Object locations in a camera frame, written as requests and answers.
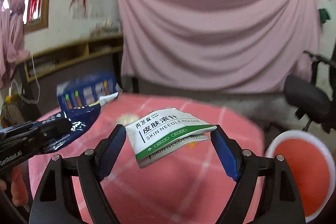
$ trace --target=blue gripper pad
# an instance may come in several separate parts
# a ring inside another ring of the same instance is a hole
[[[234,181],[239,181],[240,172],[237,167],[236,157],[233,155],[218,130],[211,132],[211,142],[220,159],[220,162],[223,165],[225,173],[229,177],[233,178]]]
[[[110,141],[110,144],[100,158],[99,170],[96,174],[99,181],[102,181],[111,173],[111,170],[126,140],[125,127],[117,125],[107,140]]]

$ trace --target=wooden shelf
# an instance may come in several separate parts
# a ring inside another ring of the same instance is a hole
[[[77,40],[42,52],[34,53],[34,65],[37,78],[54,73],[75,64],[97,58],[103,55],[121,52],[123,50],[123,34],[118,33],[108,37]],[[31,57],[21,60],[17,65],[23,65],[28,83],[35,81],[32,72]]]
[[[64,45],[58,46],[58,47],[52,47],[52,48],[49,48],[49,49],[41,51],[41,52],[36,52],[36,53],[34,53],[34,59],[37,58],[37,57],[41,57],[41,56],[47,55],[49,53],[55,52],[57,50],[63,49],[63,48],[71,47],[71,46],[76,46],[76,45],[80,45],[80,44],[87,44],[87,43],[96,43],[96,42],[101,42],[101,41],[110,40],[110,39],[123,38],[123,37],[124,37],[123,33],[121,32],[121,33],[116,33],[116,34],[109,35],[109,36],[106,36],[106,37],[93,37],[93,38],[90,37],[88,39],[74,40],[74,41],[70,41],[69,43],[66,43]],[[16,61],[16,65],[18,65],[20,63],[23,63],[25,61],[29,61],[31,59],[32,59],[31,56],[29,56],[25,59]]]

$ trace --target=green stripe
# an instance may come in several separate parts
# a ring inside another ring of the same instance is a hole
[[[200,125],[200,126],[185,126],[185,127],[176,129],[173,132],[170,132],[167,135],[163,136],[160,140],[158,140],[157,142],[148,146],[147,148],[145,148],[141,152],[137,153],[135,155],[135,159],[136,160],[142,159],[142,158],[148,156],[149,154],[158,151],[160,148],[169,145],[174,140],[176,140],[177,138],[179,138],[183,135],[186,135],[188,133],[191,133],[191,132],[199,130],[199,129],[209,128],[209,127],[214,127],[214,125],[213,124],[203,124],[203,125]]]

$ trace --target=wooden window frame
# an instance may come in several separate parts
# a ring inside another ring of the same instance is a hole
[[[49,21],[49,0],[41,0],[41,4],[39,6],[40,6],[40,13],[41,13],[40,17],[24,25],[23,27],[24,34],[48,28],[49,26],[49,23],[48,23]],[[30,1],[28,3],[27,13],[29,13],[29,10],[30,10]]]

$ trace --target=metal screw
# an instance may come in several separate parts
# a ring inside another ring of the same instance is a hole
[[[249,157],[249,156],[252,155],[252,152],[250,150],[248,150],[248,149],[244,149],[243,150],[243,155],[246,156],[246,157]]]
[[[87,156],[90,156],[90,155],[93,154],[93,152],[94,152],[94,150],[92,148],[89,148],[89,149],[85,150],[84,154],[87,155]]]
[[[58,160],[59,159],[59,155],[58,154],[55,154],[51,157],[52,160]]]
[[[283,155],[277,155],[277,160],[278,161],[284,161],[285,157]]]

